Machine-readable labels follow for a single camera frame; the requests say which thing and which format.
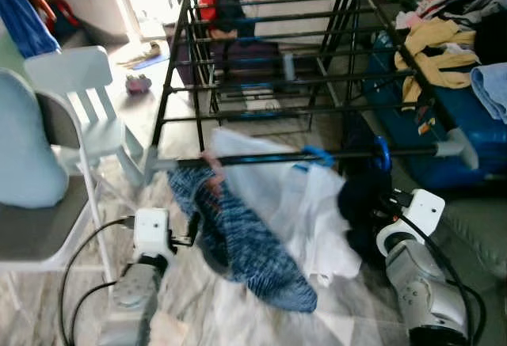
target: blue towel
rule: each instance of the blue towel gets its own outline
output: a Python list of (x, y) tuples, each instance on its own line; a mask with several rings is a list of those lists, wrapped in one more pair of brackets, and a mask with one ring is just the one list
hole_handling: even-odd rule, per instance
[(59, 49), (28, 0), (0, 0), (0, 17), (26, 59)]
[(225, 183), (215, 196), (205, 184), (209, 168), (179, 168), (169, 173), (174, 198), (192, 218), (203, 219), (202, 241), (230, 269), (229, 280), (243, 282), (261, 300), (284, 310), (313, 312), (317, 295), (297, 264), (262, 220), (231, 194)]
[(472, 89), (493, 119), (507, 124), (507, 63), (475, 67)]

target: drying rack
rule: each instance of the drying rack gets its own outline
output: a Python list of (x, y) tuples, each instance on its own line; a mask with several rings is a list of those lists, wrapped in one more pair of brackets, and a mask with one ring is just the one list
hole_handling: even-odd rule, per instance
[[(279, 3), (295, 3), (317, 0), (260, 0), (256, 2), (241, 2), (245, 5), (264, 5)], [(202, 10), (216, 8), (217, 5), (201, 4), (200, 0), (182, 0), (181, 12), (174, 29), (173, 39), (170, 45), (170, 62), (166, 75), (166, 81), (163, 86), (162, 99), (158, 109), (153, 138), (151, 146), (148, 150), (146, 175), (150, 180), (153, 173), (159, 170), (168, 170), (174, 167), (175, 160), (158, 157), (158, 144), (161, 139), (162, 127), (181, 121), (195, 121), (197, 126), (198, 141), (200, 149), (204, 150), (204, 137), (202, 123), (207, 120), (214, 120), (221, 124), (224, 120), (266, 120), (271, 118), (293, 118), (295, 116), (313, 116), (321, 114), (337, 114), (341, 115), (347, 112), (364, 112), (375, 110), (393, 110), (403, 107), (413, 107), (416, 109), (426, 110), (432, 107), (437, 119), (448, 133), (448, 139), (443, 142), (434, 143), (429, 146), (419, 147), (392, 147), (389, 149), (391, 157), (403, 157), (414, 155), (432, 155), (436, 157), (456, 156), (459, 155), (471, 167), (478, 167), (478, 158), (475, 150), (467, 140), (464, 133), (456, 127), (452, 117), (448, 114), (445, 107), (440, 104), (438, 97), (433, 93), (433, 88), (429, 84), (427, 78), (414, 60), (414, 57), (406, 49), (403, 41), (393, 28), (386, 14), (380, 7), (378, 0), (334, 0), (334, 7), (327, 12), (286, 14), (278, 16), (265, 17), (244, 17), (238, 19), (219, 18), (214, 21), (204, 20), (202, 18)], [(365, 14), (370, 14), (378, 21), (374, 26), (361, 26), (360, 18)], [(245, 23), (257, 24), (265, 22), (290, 21), (301, 19), (329, 18), (327, 28), (322, 31), (312, 32), (290, 32), (283, 34), (274, 34), (266, 36), (245, 36), (230, 39), (212, 39), (208, 37), (207, 28), (209, 25), (217, 25), (220, 22), (227, 23)], [(358, 47), (358, 36), (364, 34), (386, 31), (391, 37), (394, 46), (382, 49), (363, 49)], [(276, 76), (275, 78), (259, 78), (255, 82), (228, 82), (227, 74), (231, 67), (246, 65), (282, 65), (287, 66), (288, 57), (286, 55), (267, 55), (266, 57), (255, 56), (253, 58), (238, 58), (227, 54), (228, 45), (238, 42), (254, 42), (254, 41), (273, 41), (288, 42), (288, 39), (301, 38), (305, 36), (323, 36), (320, 45), (310, 46), (304, 53), (298, 53), (303, 46), (296, 47), (289, 57), (290, 67), (294, 66), (294, 62), (305, 60), (314, 64), (314, 75), (305, 78), (283, 78)], [(343, 48), (343, 40), (347, 39), (349, 46)], [(214, 59), (210, 52), (210, 44), (215, 42), (225, 43), (224, 56), (221, 59)], [(385, 74), (367, 74), (358, 73), (356, 71), (356, 57), (358, 55), (372, 55), (376, 52), (391, 52), (393, 55), (399, 51), (405, 60), (408, 68)], [(178, 54), (186, 52), (187, 60), (178, 60)], [(330, 64), (334, 57), (347, 57), (348, 67), (346, 74), (330, 73)], [(188, 67), (192, 70), (193, 85), (185, 85), (183, 87), (173, 87), (171, 85), (173, 72), (177, 67)], [(217, 77), (215, 68), (222, 69), (222, 77)], [(393, 105), (353, 105), (352, 101), (357, 97), (353, 97), (353, 84), (361, 83), (367, 79), (375, 79), (384, 81), (383, 84), (403, 81), (407, 76), (414, 76), (417, 83), (421, 86), (422, 94), (416, 103), (399, 102)], [(345, 91), (340, 89), (337, 91), (338, 83), (346, 84)], [(307, 99), (306, 105), (288, 108), (273, 108), (262, 110), (221, 110), (218, 100), (224, 92), (249, 92), (259, 90), (258, 95), (253, 95), (257, 99), (263, 99), (263, 91), (272, 89), (277, 91), (276, 97), (287, 94), (287, 97), (294, 95), (294, 88), (304, 88), (306, 94), (303, 96)], [(173, 93), (187, 91), (191, 93), (195, 116), (192, 117), (166, 117), (166, 106), (168, 96)], [(204, 113), (200, 107), (202, 94), (211, 93), (209, 112)], [(318, 97), (326, 95), (329, 103), (321, 105), (317, 104)], [(326, 150), (335, 159), (342, 158), (371, 158), (380, 156), (381, 149), (357, 149), (357, 150)], [(220, 158), (223, 165), (238, 165), (251, 163), (266, 162), (297, 162), (297, 161), (313, 161), (319, 158), (318, 155), (306, 152), (291, 152), (278, 154), (241, 154)], [(204, 161), (199, 158), (177, 160), (179, 166), (202, 166)]]

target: tiled floor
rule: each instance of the tiled floor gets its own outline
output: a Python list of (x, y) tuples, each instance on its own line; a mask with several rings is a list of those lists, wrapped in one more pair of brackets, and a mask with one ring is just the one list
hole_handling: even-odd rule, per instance
[[(112, 63), (122, 59), (122, 50), (112, 54)], [(158, 109), (167, 62), (154, 65), (143, 72), (152, 79), (151, 93), (128, 97), (124, 92), (125, 70), (114, 67), (115, 81), (109, 92), (113, 104), (139, 141), (147, 146)], [(170, 97), (168, 114), (192, 113), (192, 105), (184, 94)], [(301, 147), (306, 143), (322, 145), (336, 143), (336, 127), (323, 120), (310, 134), (289, 137), (271, 136), (275, 141)], [(210, 124), (205, 129), (209, 136)], [(171, 124), (164, 130), (162, 152), (172, 156), (193, 156), (198, 153), (194, 124)], [(175, 232), (182, 232), (185, 220), (172, 200), (163, 173), (142, 189), (133, 189), (124, 178), (114, 159), (106, 160), (101, 170), (123, 194), (140, 207), (167, 207)], [(101, 213), (105, 221), (127, 212), (113, 196), (105, 192), (101, 198)], [(120, 270), (131, 255), (132, 233), (113, 229), (107, 233), (112, 257)], [(83, 260), (96, 260), (97, 247), (90, 246)], [(56, 327), (56, 298), (61, 274), (18, 274), (21, 299), (34, 324), (13, 309), (6, 285), (0, 279), (0, 345), (61, 344)], [(71, 275), (70, 298), (66, 315), (82, 292), (101, 282), (98, 273), (74, 272)], [(379, 272), (363, 267), (355, 279), (336, 278), (324, 289), (318, 287), (318, 309), (313, 314), (295, 314), (274, 310), (259, 302), (250, 292), (236, 283), (215, 275), (204, 263), (196, 248), (183, 249), (177, 263), (166, 273), (159, 295), (159, 306), (174, 317), (189, 324), (185, 346), (193, 345), (344, 345), (344, 346), (403, 346), (408, 344), (406, 330), (396, 310), (395, 297)], [(84, 305), (78, 321), (77, 345), (94, 345), (105, 311), (106, 295), (97, 293)]]

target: pile of clothes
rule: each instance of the pile of clothes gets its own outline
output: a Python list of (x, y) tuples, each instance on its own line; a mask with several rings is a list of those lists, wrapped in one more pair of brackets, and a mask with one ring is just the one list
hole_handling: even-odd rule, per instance
[[(451, 89), (471, 85), (490, 116), (507, 124), (507, 0), (422, 0), (400, 12), (396, 29), (430, 83)], [(399, 53), (398, 70), (407, 68)], [(403, 101), (421, 87), (403, 84)]]

